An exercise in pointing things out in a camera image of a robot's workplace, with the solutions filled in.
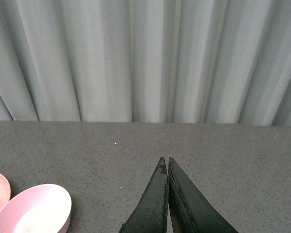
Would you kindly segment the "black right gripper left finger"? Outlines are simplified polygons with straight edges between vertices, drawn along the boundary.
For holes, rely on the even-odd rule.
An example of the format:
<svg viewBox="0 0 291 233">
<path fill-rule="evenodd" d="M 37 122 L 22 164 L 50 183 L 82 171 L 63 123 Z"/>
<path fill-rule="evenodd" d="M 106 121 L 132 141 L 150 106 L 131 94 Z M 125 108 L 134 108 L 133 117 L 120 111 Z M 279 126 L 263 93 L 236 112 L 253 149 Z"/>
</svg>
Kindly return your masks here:
<svg viewBox="0 0 291 233">
<path fill-rule="evenodd" d="M 169 177 L 161 157 L 136 208 L 122 224 L 121 233 L 167 232 Z"/>
</svg>

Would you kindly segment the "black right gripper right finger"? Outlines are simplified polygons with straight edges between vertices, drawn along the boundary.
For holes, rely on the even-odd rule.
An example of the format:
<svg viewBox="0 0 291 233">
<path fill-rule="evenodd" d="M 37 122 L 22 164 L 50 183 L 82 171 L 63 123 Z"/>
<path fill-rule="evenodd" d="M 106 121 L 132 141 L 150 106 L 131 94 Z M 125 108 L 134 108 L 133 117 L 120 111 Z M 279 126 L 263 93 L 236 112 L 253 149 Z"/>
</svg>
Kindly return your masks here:
<svg viewBox="0 0 291 233">
<path fill-rule="evenodd" d="M 176 161 L 170 157 L 169 209 L 175 233 L 235 233 L 211 206 Z"/>
</svg>

